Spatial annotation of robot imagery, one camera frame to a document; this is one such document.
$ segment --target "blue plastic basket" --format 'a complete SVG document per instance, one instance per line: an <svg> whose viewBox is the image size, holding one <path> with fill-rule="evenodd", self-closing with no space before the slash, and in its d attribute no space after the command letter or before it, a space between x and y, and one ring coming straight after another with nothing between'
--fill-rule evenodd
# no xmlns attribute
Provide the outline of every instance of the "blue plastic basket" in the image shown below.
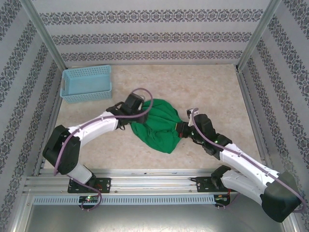
<svg viewBox="0 0 309 232"><path fill-rule="evenodd" d="M110 65L67 69L62 80L60 96L68 103L112 98Z"/></svg>

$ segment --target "green fabric bag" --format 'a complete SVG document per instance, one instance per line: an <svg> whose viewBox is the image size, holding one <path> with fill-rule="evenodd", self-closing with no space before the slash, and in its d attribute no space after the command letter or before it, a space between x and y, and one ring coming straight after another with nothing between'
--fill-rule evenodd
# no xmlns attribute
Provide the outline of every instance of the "green fabric bag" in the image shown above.
<svg viewBox="0 0 309 232"><path fill-rule="evenodd" d="M143 110L149 105L150 101L146 101ZM170 154L181 140L176 132L176 125L181 121L171 104L162 99L154 99L147 121L144 124L133 122L131 128L149 147Z"/></svg>

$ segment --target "beige floor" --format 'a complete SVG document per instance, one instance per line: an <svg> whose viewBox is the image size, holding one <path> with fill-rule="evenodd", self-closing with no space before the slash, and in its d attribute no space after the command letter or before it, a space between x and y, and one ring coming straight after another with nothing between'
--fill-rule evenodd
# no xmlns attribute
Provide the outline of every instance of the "beige floor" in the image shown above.
<svg viewBox="0 0 309 232"><path fill-rule="evenodd" d="M76 104L63 101L57 125L70 127L88 121L124 101L133 89L145 87L154 98L170 102L183 120L188 120L186 109L198 107L212 120L217 132L260 160L233 65L112 66L112 84L111 100ZM86 144L80 162L88 168L108 169L195 169L221 164L191 139L182 139L171 154L155 151L136 137L130 126ZM45 168L52 166L46 163Z"/></svg>

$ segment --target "patterned wallpaper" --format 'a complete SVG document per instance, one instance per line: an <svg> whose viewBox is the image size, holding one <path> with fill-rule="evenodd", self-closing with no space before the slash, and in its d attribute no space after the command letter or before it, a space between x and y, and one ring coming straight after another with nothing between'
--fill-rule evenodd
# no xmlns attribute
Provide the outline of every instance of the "patterned wallpaper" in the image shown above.
<svg viewBox="0 0 309 232"><path fill-rule="evenodd" d="M61 72L19 1L1 0L0 232L8 229L33 175Z"/></svg>
<svg viewBox="0 0 309 232"><path fill-rule="evenodd" d="M35 0L68 67L239 60L269 0Z"/></svg>
<svg viewBox="0 0 309 232"><path fill-rule="evenodd" d="M309 1L283 1L243 70L273 168L309 199ZM296 214L309 231L307 212Z"/></svg>

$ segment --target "robotic arm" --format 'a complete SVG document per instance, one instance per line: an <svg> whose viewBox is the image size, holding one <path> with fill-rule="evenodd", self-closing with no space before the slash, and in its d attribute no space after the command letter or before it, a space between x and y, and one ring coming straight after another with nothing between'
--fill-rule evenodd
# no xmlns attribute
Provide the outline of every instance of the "robotic arm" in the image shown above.
<svg viewBox="0 0 309 232"><path fill-rule="evenodd" d="M211 182L217 189L233 189L253 199L277 222L283 222L301 204L302 197L290 173L280 174L245 154L230 139L216 133L211 120L205 114L198 114L197 109L188 110L187 115L190 121L177 125L178 134L192 138L209 155L239 171L226 166L215 170Z"/></svg>
<svg viewBox="0 0 309 232"><path fill-rule="evenodd" d="M43 156L62 175L68 175L79 183L93 187L95 175L78 162L80 148L96 137L122 128L130 122L144 123L147 114L143 114L141 110L143 103L142 97L131 93L125 102L108 108L91 121L69 128L57 126L43 150Z"/></svg>
<svg viewBox="0 0 309 232"><path fill-rule="evenodd" d="M95 175L78 162L80 148L94 138L122 128L132 121L144 123L147 113L142 115L143 103L142 97L131 93L125 102L108 108L91 121L69 128L57 126L45 146L43 156L62 175L66 174L76 180L75 184L94 188ZM226 166L214 171L211 182L217 189L233 189L253 199L277 222L282 222L301 204L301 197L291 174L280 174L245 154L230 139L216 133L207 115L199 114L196 109L187 110L187 115L189 122L177 124L176 131L179 136L190 137L194 143L201 145L206 153L239 171Z"/></svg>

